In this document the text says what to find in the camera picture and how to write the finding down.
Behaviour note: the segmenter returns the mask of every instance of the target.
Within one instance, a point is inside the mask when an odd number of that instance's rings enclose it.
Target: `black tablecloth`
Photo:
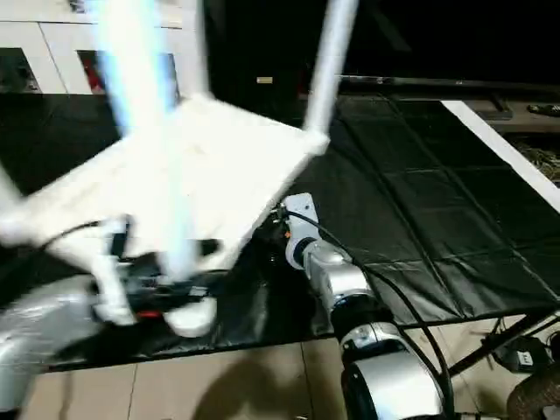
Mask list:
[[[303,106],[265,109],[292,125]],[[0,159],[28,194],[118,138],[95,96],[0,96]],[[341,98],[331,144],[289,193],[312,194],[320,221],[392,278],[431,324],[558,307],[560,215],[439,102]],[[103,366],[308,340],[330,333],[305,278],[259,229],[223,280],[218,323],[198,339],[155,320],[108,326],[53,368]],[[24,249],[5,249],[9,263]],[[2,280],[0,304],[74,273],[43,256]],[[402,302],[379,290],[399,322]]]

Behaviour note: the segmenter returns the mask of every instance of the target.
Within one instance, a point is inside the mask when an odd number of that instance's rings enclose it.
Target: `red object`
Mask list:
[[[159,318],[161,315],[160,311],[140,311],[136,314],[139,318]]]

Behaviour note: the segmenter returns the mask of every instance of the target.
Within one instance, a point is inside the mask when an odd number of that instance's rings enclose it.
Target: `metal rod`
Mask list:
[[[207,40],[204,25],[204,2],[182,0],[183,48],[181,59],[187,68],[187,97],[211,96],[207,71]]]
[[[549,326],[553,326],[558,321],[560,321],[560,317],[554,317],[553,319],[551,319],[546,324],[543,324],[543,325],[539,326],[538,328],[536,328],[534,331],[528,332],[527,335],[532,336],[532,335],[538,334],[539,332],[541,332],[543,330],[546,330]]]
[[[339,90],[359,0],[329,0],[311,82],[304,130],[326,133]]]
[[[449,375],[453,377],[466,371],[477,362],[492,354],[494,350],[505,346],[510,341],[513,341],[521,334],[525,333],[529,328],[536,326],[539,322],[549,317],[550,314],[550,311],[531,313],[511,325],[506,331],[488,336],[482,342],[482,346],[451,366],[449,368]]]

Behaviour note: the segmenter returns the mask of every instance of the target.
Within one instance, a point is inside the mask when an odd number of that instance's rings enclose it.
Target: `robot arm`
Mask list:
[[[317,220],[308,193],[286,198],[283,208]],[[438,381],[399,333],[393,315],[344,250],[289,216],[286,258],[304,270],[329,314],[340,343],[342,389],[351,419],[401,419],[443,413]]]

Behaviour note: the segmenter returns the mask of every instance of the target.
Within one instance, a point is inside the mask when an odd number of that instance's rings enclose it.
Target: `black fabric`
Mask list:
[[[301,124],[304,104],[269,110]],[[117,138],[95,96],[0,96],[0,159],[37,191]],[[342,98],[324,156],[288,193],[312,194],[318,217],[363,262],[392,278],[431,324],[558,308],[560,215],[438,102]],[[217,326],[182,339],[162,322],[107,327],[67,349],[54,369],[104,366],[331,334],[301,272],[263,227],[224,277]],[[2,250],[9,264],[25,250]],[[75,272],[50,256],[0,279],[0,305]],[[414,321],[379,292],[401,324]]]

